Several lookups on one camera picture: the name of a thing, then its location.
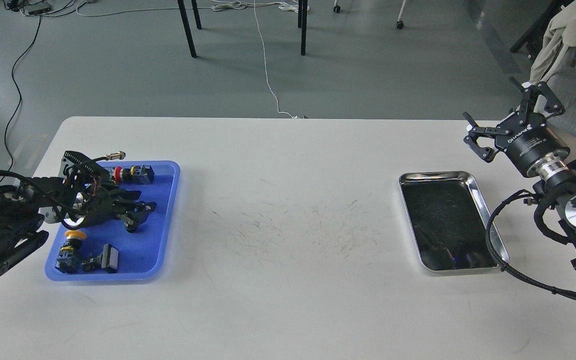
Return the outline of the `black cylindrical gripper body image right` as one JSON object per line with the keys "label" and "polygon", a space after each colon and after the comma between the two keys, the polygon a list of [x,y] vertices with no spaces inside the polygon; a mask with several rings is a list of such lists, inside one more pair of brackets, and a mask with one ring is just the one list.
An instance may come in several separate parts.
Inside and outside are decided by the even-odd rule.
{"label": "black cylindrical gripper body image right", "polygon": [[570,148],[558,135],[546,126],[542,114],[528,114],[523,124],[519,124],[519,114],[511,114],[498,128],[509,133],[498,135],[498,149],[506,156],[524,178],[537,177],[531,168],[538,160],[550,153],[562,158],[568,157]]}

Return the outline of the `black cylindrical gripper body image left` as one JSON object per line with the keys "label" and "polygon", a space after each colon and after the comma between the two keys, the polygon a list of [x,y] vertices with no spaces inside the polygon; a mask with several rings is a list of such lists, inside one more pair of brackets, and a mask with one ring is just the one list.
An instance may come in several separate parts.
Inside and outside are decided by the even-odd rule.
{"label": "black cylindrical gripper body image left", "polygon": [[98,187],[96,194],[80,191],[76,193],[73,209],[85,213],[84,215],[71,215],[71,227],[92,227],[117,220],[114,209],[114,196],[118,194],[118,187]]}

